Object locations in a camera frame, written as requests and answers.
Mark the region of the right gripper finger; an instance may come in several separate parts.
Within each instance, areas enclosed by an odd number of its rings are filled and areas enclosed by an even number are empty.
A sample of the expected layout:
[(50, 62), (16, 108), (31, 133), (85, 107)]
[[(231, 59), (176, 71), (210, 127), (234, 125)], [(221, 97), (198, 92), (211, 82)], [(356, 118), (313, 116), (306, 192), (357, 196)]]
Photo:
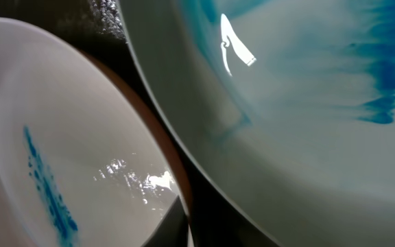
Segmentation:
[(178, 196), (143, 247), (187, 247), (188, 218)]

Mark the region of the white plate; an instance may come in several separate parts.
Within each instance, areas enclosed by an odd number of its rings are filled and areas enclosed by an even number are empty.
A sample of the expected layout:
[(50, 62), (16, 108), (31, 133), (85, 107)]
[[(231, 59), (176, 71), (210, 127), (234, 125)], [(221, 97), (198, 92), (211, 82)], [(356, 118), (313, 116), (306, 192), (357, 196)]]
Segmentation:
[(181, 190), (118, 80), (0, 18), (0, 246), (143, 246)]

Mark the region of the light blue plate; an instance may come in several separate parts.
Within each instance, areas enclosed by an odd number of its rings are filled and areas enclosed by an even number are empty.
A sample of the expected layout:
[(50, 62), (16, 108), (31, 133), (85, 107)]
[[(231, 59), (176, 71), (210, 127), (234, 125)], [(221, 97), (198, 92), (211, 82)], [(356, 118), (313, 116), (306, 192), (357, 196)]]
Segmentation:
[(187, 156), (283, 246), (395, 246), (395, 0), (121, 1)]

